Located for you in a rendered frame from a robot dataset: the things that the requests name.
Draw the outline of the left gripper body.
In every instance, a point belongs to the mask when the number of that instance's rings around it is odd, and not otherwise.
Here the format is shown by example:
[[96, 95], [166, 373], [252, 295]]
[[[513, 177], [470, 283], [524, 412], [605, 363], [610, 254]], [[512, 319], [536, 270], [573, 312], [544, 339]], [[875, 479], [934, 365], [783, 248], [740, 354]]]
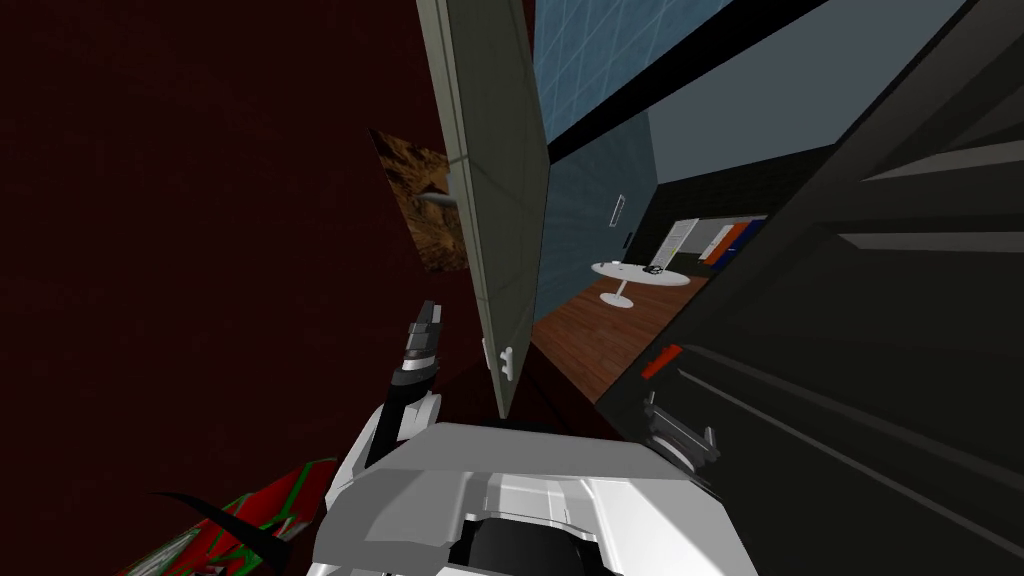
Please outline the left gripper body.
[[414, 322], [409, 325], [403, 362], [434, 358], [438, 348], [441, 323]]

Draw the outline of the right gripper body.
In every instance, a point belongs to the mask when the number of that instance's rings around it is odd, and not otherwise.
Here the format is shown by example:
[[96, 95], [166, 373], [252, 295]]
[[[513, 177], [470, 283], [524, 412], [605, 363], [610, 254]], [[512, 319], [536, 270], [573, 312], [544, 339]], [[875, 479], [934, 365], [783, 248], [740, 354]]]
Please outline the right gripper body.
[[714, 463], [719, 458], [714, 429], [698, 435], [659, 408], [655, 396], [651, 390], [644, 400], [648, 435], [643, 444], [671, 464]]

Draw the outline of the grey door leaf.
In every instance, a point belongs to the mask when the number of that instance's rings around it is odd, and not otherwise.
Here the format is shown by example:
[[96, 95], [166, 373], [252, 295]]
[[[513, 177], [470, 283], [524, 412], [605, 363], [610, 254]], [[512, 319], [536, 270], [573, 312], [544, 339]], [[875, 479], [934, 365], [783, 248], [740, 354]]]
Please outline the grey door leaf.
[[[550, 162], [521, 0], [415, 0], [498, 413], [532, 327]], [[514, 380], [499, 352], [514, 349]]]

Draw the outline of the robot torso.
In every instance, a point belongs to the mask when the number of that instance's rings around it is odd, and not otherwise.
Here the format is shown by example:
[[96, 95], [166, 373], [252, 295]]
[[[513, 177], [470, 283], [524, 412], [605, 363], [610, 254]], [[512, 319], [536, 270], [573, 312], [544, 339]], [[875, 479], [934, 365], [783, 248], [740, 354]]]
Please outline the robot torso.
[[329, 490], [306, 576], [758, 576], [640, 444], [437, 423]]

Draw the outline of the shelf with coloured books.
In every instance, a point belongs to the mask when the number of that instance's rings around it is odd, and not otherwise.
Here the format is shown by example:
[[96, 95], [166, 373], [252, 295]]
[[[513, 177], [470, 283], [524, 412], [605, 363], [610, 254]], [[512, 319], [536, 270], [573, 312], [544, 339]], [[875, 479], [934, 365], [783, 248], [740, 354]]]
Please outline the shelf with coloured books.
[[707, 259], [733, 230], [740, 223], [764, 219], [765, 215], [734, 216], [725, 218], [677, 220], [657, 246], [650, 265], [668, 268], [680, 254], [696, 256], [698, 261]]

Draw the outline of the black cupboard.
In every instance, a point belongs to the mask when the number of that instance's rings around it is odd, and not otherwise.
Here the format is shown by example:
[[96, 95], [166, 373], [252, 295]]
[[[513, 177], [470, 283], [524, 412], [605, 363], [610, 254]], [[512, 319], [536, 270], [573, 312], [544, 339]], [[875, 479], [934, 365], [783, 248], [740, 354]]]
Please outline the black cupboard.
[[1024, 0], [966, 0], [597, 407], [637, 440], [651, 390], [760, 576], [1024, 576]]

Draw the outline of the red and green rug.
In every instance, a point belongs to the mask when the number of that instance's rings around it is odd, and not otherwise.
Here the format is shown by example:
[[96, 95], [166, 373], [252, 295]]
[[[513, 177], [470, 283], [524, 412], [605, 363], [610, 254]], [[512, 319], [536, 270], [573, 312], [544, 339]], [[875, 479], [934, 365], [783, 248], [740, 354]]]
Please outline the red and green rug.
[[281, 571], [286, 544], [313, 521], [336, 464], [310, 461], [220, 510], [174, 494], [202, 520], [115, 576], [248, 576], [265, 557]]

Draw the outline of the brown wall picture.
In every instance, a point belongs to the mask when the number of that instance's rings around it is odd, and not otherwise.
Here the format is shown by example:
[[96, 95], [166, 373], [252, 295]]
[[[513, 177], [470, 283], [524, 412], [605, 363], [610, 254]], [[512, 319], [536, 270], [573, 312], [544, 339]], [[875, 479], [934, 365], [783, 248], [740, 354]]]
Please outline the brown wall picture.
[[378, 130], [369, 133], [425, 270], [442, 273], [469, 268], [458, 207], [416, 198], [424, 192], [450, 194], [447, 158]]

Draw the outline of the white round pedestal table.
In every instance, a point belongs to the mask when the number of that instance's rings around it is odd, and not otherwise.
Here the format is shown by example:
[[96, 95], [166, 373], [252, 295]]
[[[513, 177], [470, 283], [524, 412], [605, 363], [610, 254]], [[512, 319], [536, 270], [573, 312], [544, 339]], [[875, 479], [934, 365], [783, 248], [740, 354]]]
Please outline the white round pedestal table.
[[629, 283], [676, 287], [686, 286], [691, 282], [685, 275], [655, 265], [641, 266], [612, 261], [594, 263], [591, 270], [620, 282], [618, 289], [614, 293], [605, 292], [600, 295], [603, 302], [618, 308], [633, 306], [633, 302], [622, 294]]

